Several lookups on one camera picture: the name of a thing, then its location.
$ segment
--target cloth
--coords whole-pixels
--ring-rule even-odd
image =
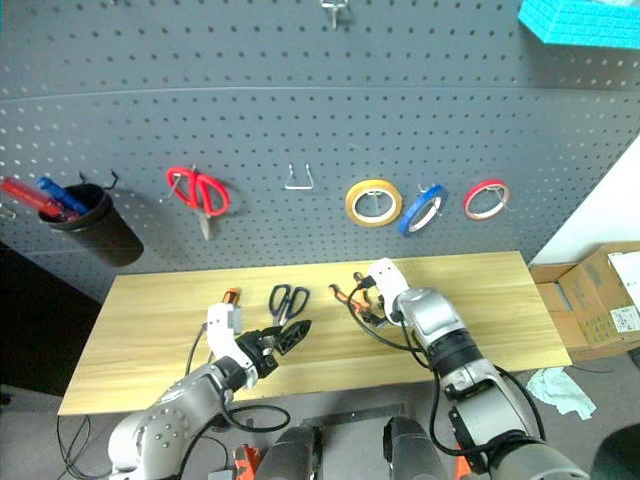
[[[529,379],[527,390],[541,402],[555,405],[560,415],[577,412],[582,420],[587,420],[596,409],[596,405],[562,367],[538,370]]]

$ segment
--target scissors blade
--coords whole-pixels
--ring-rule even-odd
[[[196,210],[196,215],[198,215],[198,221],[200,222],[200,228],[202,229],[202,235],[204,235],[205,240],[209,240],[211,238],[211,226],[209,225],[209,215],[200,210]]]

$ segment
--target tape roll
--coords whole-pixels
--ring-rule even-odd
[[[472,212],[470,208],[471,202],[476,197],[476,195],[478,195],[480,192],[484,192],[485,190],[493,190],[496,192],[496,195],[499,199],[498,204],[485,212]],[[499,178],[485,180],[484,182],[480,182],[479,184],[471,187],[471,189],[465,195],[463,201],[464,213],[471,220],[487,220],[491,217],[496,216],[507,206],[509,197],[509,187],[507,187],[507,184],[502,180],[500,180]]]
[[[434,185],[420,195],[409,207],[398,225],[398,232],[408,237],[434,219],[447,199],[447,191],[442,185]]]
[[[391,199],[391,207],[377,216],[363,215],[358,212],[356,204],[365,195],[373,195],[381,193],[388,196]],[[347,216],[354,223],[362,227],[382,227],[393,222],[400,212],[402,211],[402,196],[398,192],[398,189],[393,186],[391,182],[382,180],[381,178],[374,180],[364,180],[356,183],[347,192],[347,196],[344,199],[344,208],[347,212]]]

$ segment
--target black cup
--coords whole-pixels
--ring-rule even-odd
[[[144,245],[113,207],[113,200],[103,188],[92,183],[67,187],[89,212],[74,220],[61,221],[39,212],[51,228],[86,247],[92,254],[112,267],[124,267],[135,262],[144,252]]]

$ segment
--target red scissors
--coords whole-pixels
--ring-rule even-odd
[[[179,186],[183,178],[186,178],[188,182],[186,192]],[[200,218],[202,233],[205,239],[209,240],[209,218],[222,215],[229,210],[229,206],[231,205],[227,189],[219,180],[212,176],[198,173],[195,167],[169,168],[167,170],[167,183],[172,193],[175,192],[180,200],[196,211],[196,214]],[[215,190],[222,200],[220,208],[215,208],[211,201],[211,189]]]

